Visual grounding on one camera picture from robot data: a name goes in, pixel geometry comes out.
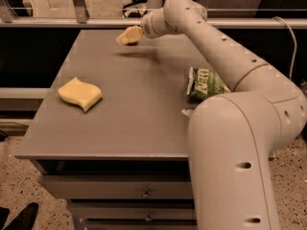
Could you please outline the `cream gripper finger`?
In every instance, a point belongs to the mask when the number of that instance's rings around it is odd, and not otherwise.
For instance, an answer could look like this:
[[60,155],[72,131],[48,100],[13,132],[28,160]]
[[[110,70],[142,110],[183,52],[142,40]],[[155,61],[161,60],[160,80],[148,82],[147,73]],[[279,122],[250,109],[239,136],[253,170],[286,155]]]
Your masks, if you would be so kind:
[[143,37],[142,30],[139,26],[131,26],[125,29],[125,31],[116,37],[116,42],[119,45],[128,45],[131,41],[140,40]]

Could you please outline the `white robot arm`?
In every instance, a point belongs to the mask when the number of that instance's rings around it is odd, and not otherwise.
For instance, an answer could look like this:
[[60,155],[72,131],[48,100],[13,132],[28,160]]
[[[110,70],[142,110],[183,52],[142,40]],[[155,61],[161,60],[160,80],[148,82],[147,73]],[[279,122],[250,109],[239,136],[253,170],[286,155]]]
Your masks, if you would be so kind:
[[228,87],[193,111],[189,170],[198,230],[280,230],[269,157],[306,125],[303,92],[265,60],[206,21],[192,0],[166,0],[117,37],[186,35]]

